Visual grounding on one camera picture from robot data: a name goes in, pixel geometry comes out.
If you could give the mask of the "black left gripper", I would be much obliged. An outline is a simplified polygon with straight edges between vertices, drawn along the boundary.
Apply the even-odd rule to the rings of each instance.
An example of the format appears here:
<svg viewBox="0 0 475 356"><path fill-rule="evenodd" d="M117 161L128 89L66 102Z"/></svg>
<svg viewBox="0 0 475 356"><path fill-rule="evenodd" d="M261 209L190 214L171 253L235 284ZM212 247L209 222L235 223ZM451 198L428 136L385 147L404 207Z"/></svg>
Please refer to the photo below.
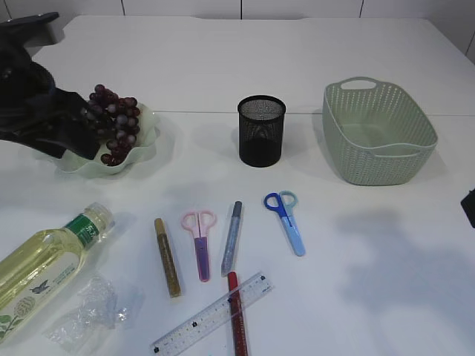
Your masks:
<svg viewBox="0 0 475 356"><path fill-rule="evenodd" d="M66 151L93 159L100 144L88 120L97 117L78 93L59 89L41 65L1 65L1 140L58 159Z"/></svg>

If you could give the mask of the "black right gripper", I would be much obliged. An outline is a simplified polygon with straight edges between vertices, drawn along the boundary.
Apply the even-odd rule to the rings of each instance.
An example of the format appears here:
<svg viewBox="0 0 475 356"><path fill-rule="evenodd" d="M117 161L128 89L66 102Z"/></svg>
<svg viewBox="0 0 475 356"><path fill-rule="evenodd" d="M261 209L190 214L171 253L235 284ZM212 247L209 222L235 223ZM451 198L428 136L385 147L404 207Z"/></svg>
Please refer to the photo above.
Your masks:
<svg viewBox="0 0 475 356"><path fill-rule="evenodd" d="M473 228L475 228L475 190L473 189L469 191L460 204L469 223Z"/></svg>

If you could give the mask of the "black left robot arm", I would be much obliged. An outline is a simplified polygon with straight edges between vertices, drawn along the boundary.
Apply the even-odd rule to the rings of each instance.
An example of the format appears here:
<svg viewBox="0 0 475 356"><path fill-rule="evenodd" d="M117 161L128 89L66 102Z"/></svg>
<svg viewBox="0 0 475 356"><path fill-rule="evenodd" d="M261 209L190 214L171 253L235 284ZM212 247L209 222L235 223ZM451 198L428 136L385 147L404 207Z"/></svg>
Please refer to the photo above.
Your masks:
<svg viewBox="0 0 475 356"><path fill-rule="evenodd" d="M66 151L93 159L100 145L82 121L91 107L78 93L59 89L24 48L57 18L50 12L1 23L1 140L58 159Z"/></svg>

